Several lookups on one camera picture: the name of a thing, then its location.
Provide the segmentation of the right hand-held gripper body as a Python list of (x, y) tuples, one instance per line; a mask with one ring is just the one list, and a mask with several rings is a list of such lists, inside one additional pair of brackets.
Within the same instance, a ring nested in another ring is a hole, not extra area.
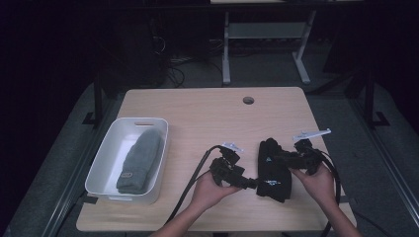
[(322, 162), (321, 153), (312, 147), (310, 138), (320, 137), (331, 132), (330, 128), (318, 131), (302, 131), (293, 137), (294, 148), (304, 161), (304, 169), (309, 175), (317, 172), (318, 166)]

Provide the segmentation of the grey knit mitten with label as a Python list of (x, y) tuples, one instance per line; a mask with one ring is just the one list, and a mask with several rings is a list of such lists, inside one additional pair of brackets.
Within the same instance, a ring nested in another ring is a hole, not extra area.
[(146, 192), (149, 173), (158, 156), (161, 136), (158, 129), (147, 129), (130, 148), (117, 180), (121, 194), (141, 195)]

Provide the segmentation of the white plastic bin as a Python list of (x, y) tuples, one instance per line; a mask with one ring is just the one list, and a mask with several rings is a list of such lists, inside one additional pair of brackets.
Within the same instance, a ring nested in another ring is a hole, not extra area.
[[(124, 160), (138, 138), (150, 128), (161, 136), (158, 156), (149, 173), (148, 186), (141, 195), (121, 194), (117, 180)], [(110, 126), (96, 154), (85, 182), (88, 193), (98, 198), (152, 204), (159, 196), (168, 148), (168, 122), (163, 118), (118, 118)]]

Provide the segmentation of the grey metal table frame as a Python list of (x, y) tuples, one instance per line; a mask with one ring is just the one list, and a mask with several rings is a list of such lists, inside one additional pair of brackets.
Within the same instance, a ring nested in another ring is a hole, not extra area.
[(303, 84), (311, 82), (302, 57), (311, 33), (316, 11), (311, 11), (305, 22), (290, 23), (232, 23), (229, 13), (224, 14), (223, 54), (221, 62), (222, 84), (231, 83), (229, 63), (229, 42), (231, 40), (300, 40), (300, 46), (293, 52), (293, 62)]

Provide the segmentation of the person's left hand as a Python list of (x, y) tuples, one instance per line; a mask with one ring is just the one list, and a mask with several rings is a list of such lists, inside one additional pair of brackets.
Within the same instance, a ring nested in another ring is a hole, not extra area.
[(217, 185), (210, 172), (201, 175), (196, 183), (190, 207), (204, 212), (218, 204), (223, 198), (239, 192), (236, 187), (222, 187)]

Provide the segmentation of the person's right hand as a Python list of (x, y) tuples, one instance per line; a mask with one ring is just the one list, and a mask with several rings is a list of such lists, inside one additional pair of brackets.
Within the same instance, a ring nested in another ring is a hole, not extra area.
[(291, 169), (291, 172), (321, 207), (336, 205), (333, 177), (324, 165), (320, 165), (313, 175), (307, 175), (298, 169)]

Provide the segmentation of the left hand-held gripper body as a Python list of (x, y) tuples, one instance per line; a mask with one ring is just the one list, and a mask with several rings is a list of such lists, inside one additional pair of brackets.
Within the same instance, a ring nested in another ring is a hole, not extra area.
[(237, 149), (229, 144), (218, 145), (217, 148), (221, 156), (215, 158), (209, 170), (217, 185), (222, 181), (227, 182), (231, 186), (244, 186), (246, 179), (242, 176), (244, 169), (236, 165), (240, 157), (237, 155)]

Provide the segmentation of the black metal stand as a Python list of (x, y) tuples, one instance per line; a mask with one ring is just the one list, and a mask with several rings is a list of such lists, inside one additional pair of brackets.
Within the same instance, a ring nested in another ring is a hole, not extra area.
[(83, 124), (91, 124), (98, 127), (103, 119), (103, 92), (102, 92), (102, 76), (98, 72), (93, 81), (94, 91), (94, 111), (88, 113), (83, 119)]
[(364, 119), (371, 129), (375, 129), (377, 126), (390, 126), (382, 112), (374, 111), (374, 101), (375, 80), (372, 71), (369, 70), (365, 81)]

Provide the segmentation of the black glove with white print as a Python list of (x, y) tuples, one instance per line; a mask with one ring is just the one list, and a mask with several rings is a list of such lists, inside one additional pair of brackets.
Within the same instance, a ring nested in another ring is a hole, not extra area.
[(291, 197), (292, 174), (286, 167), (281, 167), (281, 160), (275, 156), (263, 157), (258, 154), (258, 188), (259, 197), (272, 198), (284, 202)]

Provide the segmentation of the metal floor rail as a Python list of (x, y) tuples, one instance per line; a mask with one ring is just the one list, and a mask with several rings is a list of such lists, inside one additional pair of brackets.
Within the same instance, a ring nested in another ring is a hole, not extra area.
[(84, 182), (95, 154), (110, 124), (121, 107), (121, 100), (105, 100), (102, 118), (95, 122), (89, 115), (94, 109), (92, 101), (78, 103), (64, 125), (48, 154), (49, 168), (44, 172), (50, 186), (49, 197), (54, 199), (51, 214), (47, 216), (42, 237), (56, 237), (77, 201), (85, 195)]
[(367, 119), (364, 116), (364, 110), (357, 101), (350, 100), (349, 104), (356, 112), (357, 118), (366, 131), (370, 141), (376, 148), (385, 171), (388, 173), (391, 181), (393, 182), (393, 185), (401, 197), (403, 204), (411, 216), (413, 222), (419, 229), (419, 199), (414, 195), (408, 186), (408, 183), (401, 174), (401, 171), (396, 166), (393, 157), (391, 156), (388, 149), (384, 146), (381, 138), (378, 136), (376, 122), (367, 122)]

